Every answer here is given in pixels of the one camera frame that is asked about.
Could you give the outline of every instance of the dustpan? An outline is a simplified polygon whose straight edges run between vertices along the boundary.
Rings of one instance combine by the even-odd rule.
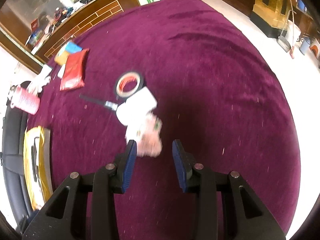
[[[287,41],[287,39],[284,36],[282,36],[285,24],[288,22],[288,19],[289,19],[289,16],[290,16],[290,12],[292,12],[292,18],[293,18],[294,17],[294,15],[293,15],[294,11],[292,9],[292,5],[291,5],[291,10],[289,10],[287,18],[286,18],[286,20],[285,20],[285,22],[283,24],[283,28],[282,28],[281,34],[277,39],[278,44],[282,47],[282,49],[284,49],[285,52],[289,52],[290,49],[291,49],[291,45],[290,45],[289,41]]]

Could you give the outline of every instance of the desk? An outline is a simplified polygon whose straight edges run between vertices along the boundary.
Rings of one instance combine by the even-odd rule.
[[[298,7],[293,7],[293,10],[296,12],[294,15],[294,23],[301,30],[300,40],[303,36],[308,36],[311,38],[317,38],[317,26],[313,21],[313,18],[307,13],[301,11]]]
[[[96,24],[138,5],[134,0],[94,0],[63,22],[35,55],[48,62],[70,38],[78,37]]]

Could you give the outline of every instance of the pink object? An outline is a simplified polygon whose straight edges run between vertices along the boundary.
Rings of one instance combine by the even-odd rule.
[[[40,98],[28,93],[27,90],[18,85],[12,95],[10,106],[11,108],[19,108],[29,114],[35,114],[40,106]]]
[[[128,125],[125,134],[127,143],[135,140],[137,143],[137,156],[157,157],[162,150],[159,133],[162,122],[152,113],[137,118],[135,122]]]

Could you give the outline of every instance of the metal bolt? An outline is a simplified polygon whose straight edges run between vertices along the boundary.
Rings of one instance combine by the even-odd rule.
[[[70,178],[72,178],[72,179],[75,179],[75,178],[77,178],[78,176],[79,176],[79,173],[76,172],[76,171],[74,171],[74,172],[72,172],[72,173],[70,174]]]
[[[230,175],[231,175],[232,177],[234,177],[234,178],[238,178],[238,177],[240,176],[240,173],[237,172],[237,171],[231,171],[231,172],[230,172]]]
[[[203,169],[203,165],[202,165],[201,163],[196,163],[196,164],[195,164],[195,168],[196,168],[197,170],[202,170],[202,169]]]
[[[106,165],[106,169],[107,169],[107,170],[113,170],[115,167],[116,167],[116,166],[115,166],[113,163],[108,163],[108,164]]]

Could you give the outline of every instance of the blue box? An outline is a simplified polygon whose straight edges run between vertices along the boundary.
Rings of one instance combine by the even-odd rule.
[[[82,50],[77,44],[73,43],[72,41],[68,41],[65,50],[70,54],[76,53]]]

